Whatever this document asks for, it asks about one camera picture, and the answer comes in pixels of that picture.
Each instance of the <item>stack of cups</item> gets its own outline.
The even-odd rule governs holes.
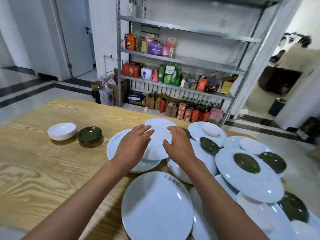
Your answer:
[[[186,103],[179,103],[179,110],[178,110],[178,115],[177,115],[177,119],[178,120],[182,120],[183,116],[184,116],[184,112],[186,110],[186,106],[187,104]]]
[[[191,109],[186,109],[186,112],[185,112],[185,115],[184,115],[184,120],[185,121],[187,121],[187,122],[190,121],[191,113],[192,113]]]

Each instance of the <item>table top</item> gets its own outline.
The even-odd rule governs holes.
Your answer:
[[[59,98],[0,127],[0,224],[31,230],[61,205],[108,161],[107,144],[118,132],[156,116],[92,102]],[[178,126],[189,122],[170,118]],[[102,129],[103,139],[80,145],[74,136],[53,141],[51,126],[70,122],[80,130]],[[226,131],[228,136],[243,135]],[[165,160],[152,171],[170,173]],[[129,239],[121,220],[127,186],[141,173],[128,173],[108,194],[90,220],[82,239]],[[184,184],[187,190],[191,185]]]

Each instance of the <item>person's left hand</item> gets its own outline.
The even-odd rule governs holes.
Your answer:
[[[154,133],[151,125],[137,125],[128,132],[120,141],[114,158],[125,163],[128,169],[133,169],[141,160]]]

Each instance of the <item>door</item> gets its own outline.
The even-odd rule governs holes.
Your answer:
[[[56,0],[73,77],[94,69],[85,0]]]

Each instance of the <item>metal shelving unit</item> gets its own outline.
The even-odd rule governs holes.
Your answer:
[[[230,105],[229,105],[229,107],[223,117],[223,120],[222,120],[222,124],[224,124],[224,122],[226,121],[226,119],[230,115],[231,108],[234,105],[235,100],[237,99],[239,92],[241,91],[241,89],[243,87],[244,82],[248,78],[248,75],[252,69],[252,65],[255,63],[255,61],[257,59],[257,55],[262,50],[262,47],[263,47],[264,43],[266,42],[267,37],[270,34],[271,28],[273,27],[273,25],[277,19],[278,12],[279,12],[280,7],[283,3],[283,0],[212,0],[212,1],[231,3],[234,5],[243,5],[243,6],[247,6],[247,7],[251,7],[251,8],[260,9],[260,15],[256,21],[256,24],[255,24],[250,36],[245,37],[245,36],[239,36],[239,35],[232,35],[232,34],[202,30],[202,29],[197,29],[197,28],[188,28],[188,27],[183,27],[183,26],[175,25],[175,24],[167,24],[167,23],[161,23],[161,22],[157,22],[157,21],[150,21],[150,20],[134,18],[134,17],[130,17],[130,16],[123,16],[120,14],[120,0],[116,0],[118,71],[119,71],[119,74],[121,74],[121,69],[122,69],[121,52],[125,52],[125,53],[130,54],[129,59],[130,59],[131,55],[137,55],[137,56],[143,56],[143,57],[152,58],[152,59],[169,61],[172,63],[178,63],[178,64],[182,64],[182,65],[203,68],[206,70],[214,70],[214,71],[218,70],[218,71],[243,75],[234,96],[232,96],[231,94],[224,95],[224,94],[219,94],[219,93],[209,94],[209,93],[205,93],[205,92],[192,90],[189,88],[183,88],[183,87],[178,87],[178,86],[174,86],[174,85],[153,82],[153,81],[145,80],[142,78],[132,78],[132,77],[127,77],[127,76],[122,76],[122,78],[130,79],[133,81],[138,81],[138,82],[157,85],[157,86],[161,86],[161,87],[181,90],[181,91],[185,91],[185,92],[191,92],[191,93],[195,93],[198,95],[215,97],[215,98],[222,99],[223,101],[230,100],[231,101]],[[270,20],[270,23],[269,23],[266,31],[264,32],[264,34],[262,35],[262,37],[260,39],[254,38],[254,34],[255,34],[257,27],[261,21],[261,18],[262,18],[264,11],[266,10],[266,8],[269,8],[274,5],[277,5],[277,7],[276,7],[276,10],[274,12],[273,17]],[[168,57],[164,57],[164,56],[155,56],[155,55],[146,54],[146,53],[139,52],[139,51],[132,51],[132,50],[127,50],[127,49],[121,48],[121,33],[120,33],[120,30],[121,30],[120,29],[120,25],[121,25],[120,21],[121,20],[129,21],[129,32],[131,32],[132,23],[135,22],[135,23],[146,24],[146,25],[150,25],[150,26],[158,27],[158,28],[175,29],[175,30],[181,30],[181,31],[185,31],[185,32],[192,32],[192,33],[198,33],[198,34],[207,35],[207,36],[218,37],[218,38],[222,38],[222,39],[230,39],[230,40],[236,40],[239,42],[246,42],[247,45],[244,49],[244,52],[243,52],[237,66],[230,66],[230,65],[226,65],[226,64],[219,64],[219,63],[214,63],[214,62],[210,62],[210,61],[203,61],[203,60],[192,59],[192,58],[181,57],[181,56],[172,56],[172,58],[168,58]],[[240,69],[240,65],[241,65],[242,60],[243,60],[244,56],[246,55],[246,53],[249,49],[249,45],[251,43],[257,44],[258,48],[257,48],[254,56],[252,57],[250,64],[247,67],[247,70],[243,71],[242,69]],[[120,107],[122,106],[121,98],[122,98],[122,96],[121,96],[121,83],[119,83],[119,106]]]

